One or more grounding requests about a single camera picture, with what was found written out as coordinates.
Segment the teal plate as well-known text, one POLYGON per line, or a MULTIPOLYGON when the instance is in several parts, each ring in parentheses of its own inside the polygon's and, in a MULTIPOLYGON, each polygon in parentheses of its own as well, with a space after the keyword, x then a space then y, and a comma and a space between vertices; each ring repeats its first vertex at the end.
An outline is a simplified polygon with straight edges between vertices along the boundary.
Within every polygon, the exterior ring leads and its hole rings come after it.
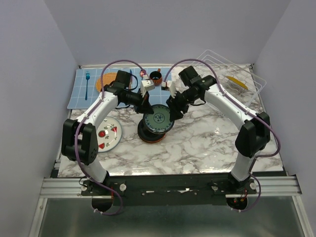
POLYGON ((174 122, 170 121, 170 108, 165 105, 156 104, 152 105, 153 114, 144 114, 144 126, 155 134, 165 134, 170 131, 174 122))

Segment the orange plate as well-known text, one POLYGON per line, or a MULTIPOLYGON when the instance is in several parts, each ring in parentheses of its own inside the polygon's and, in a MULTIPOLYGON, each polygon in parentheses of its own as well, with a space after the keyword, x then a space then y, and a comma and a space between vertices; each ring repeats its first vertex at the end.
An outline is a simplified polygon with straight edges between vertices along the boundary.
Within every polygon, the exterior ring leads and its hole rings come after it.
POLYGON ((151 141, 151 140, 146 140, 146 139, 142 139, 142 141, 145 142, 145 143, 153 144, 153 143, 160 142, 160 141, 163 140, 163 139, 164 139, 164 137, 162 137, 162 138, 160 138, 160 139, 158 139, 158 140, 153 140, 153 141, 151 141))

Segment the watermelon pattern plate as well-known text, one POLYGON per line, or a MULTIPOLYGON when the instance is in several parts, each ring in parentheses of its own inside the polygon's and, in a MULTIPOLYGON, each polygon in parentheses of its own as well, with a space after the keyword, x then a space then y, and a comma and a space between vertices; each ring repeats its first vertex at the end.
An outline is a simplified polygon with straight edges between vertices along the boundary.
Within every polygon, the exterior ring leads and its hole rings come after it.
POLYGON ((122 126, 113 117, 105 117, 97 129, 98 152, 105 153, 114 149, 122 138, 122 126))

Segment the plain yellow plate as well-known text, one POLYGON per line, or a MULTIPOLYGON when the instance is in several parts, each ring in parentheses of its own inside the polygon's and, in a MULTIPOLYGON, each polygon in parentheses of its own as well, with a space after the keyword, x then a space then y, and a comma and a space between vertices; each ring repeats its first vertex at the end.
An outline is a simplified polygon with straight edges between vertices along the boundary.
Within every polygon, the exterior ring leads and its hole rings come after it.
POLYGON ((240 86, 241 88, 248 90, 248 87, 243 82, 236 79, 235 77, 226 76, 226 78, 229 79, 230 81, 232 81, 233 83, 235 83, 236 85, 240 86))

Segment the white wire dish rack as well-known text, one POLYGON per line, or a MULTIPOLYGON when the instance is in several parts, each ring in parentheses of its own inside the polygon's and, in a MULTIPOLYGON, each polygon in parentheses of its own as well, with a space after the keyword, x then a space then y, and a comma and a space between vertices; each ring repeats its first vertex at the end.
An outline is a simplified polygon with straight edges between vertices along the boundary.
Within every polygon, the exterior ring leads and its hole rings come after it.
POLYGON ((253 72, 252 64, 235 64, 229 59, 208 49, 195 61, 190 60, 180 63, 180 67, 193 66, 202 77, 217 76, 223 90, 231 94, 249 108, 263 110, 260 92, 266 85, 266 81, 253 72), (226 78, 232 76, 243 82, 248 90, 241 88, 226 78))

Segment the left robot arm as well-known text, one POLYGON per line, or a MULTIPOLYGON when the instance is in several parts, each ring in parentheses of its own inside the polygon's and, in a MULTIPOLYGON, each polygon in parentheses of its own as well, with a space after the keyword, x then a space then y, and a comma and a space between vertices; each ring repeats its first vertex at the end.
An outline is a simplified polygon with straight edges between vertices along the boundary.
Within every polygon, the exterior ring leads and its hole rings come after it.
POLYGON ((81 170, 93 181, 92 188, 104 195, 109 191, 109 177, 97 159, 97 128, 109 112, 120 103, 132 105, 136 113, 153 114, 149 94, 129 90, 133 74, 119 70, 116 79, 105 85, 97 100, 77 119, 67 119, 63 124, 61 153, 71 161, 78 162, 81 170))

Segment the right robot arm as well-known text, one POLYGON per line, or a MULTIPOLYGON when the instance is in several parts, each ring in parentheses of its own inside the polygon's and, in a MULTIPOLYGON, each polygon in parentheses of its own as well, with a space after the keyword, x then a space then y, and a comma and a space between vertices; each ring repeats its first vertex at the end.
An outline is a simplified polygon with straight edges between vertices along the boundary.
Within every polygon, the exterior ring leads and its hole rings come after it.
POLYGON ((208 102, 219 109, 239 130, 235 140, 238 151, 236 162, 229 172, 227 187, 234 194, 245 188, 250 171, 257 155, 270 141, 270 117, 254 110, 234 99, 223 90, 216 76, 201 77, 189 66, 179 73, 181 81, 187 86, 183 92, 176 90, 173 81, 163 81, 161 87, 170 92, 166 103, 170 108, 170 121, 182 119, 197 99, 208 102))

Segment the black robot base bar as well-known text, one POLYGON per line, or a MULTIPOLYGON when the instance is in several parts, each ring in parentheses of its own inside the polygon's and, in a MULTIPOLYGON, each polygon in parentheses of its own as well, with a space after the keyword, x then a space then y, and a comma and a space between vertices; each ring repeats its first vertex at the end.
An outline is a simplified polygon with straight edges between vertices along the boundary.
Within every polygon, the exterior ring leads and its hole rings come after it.
POLYGON ((81 195, 119 206, 226 205, 257 193, 255 181, 236 181, 229 173, 112 176, 107 188, 86 180, 81 195))

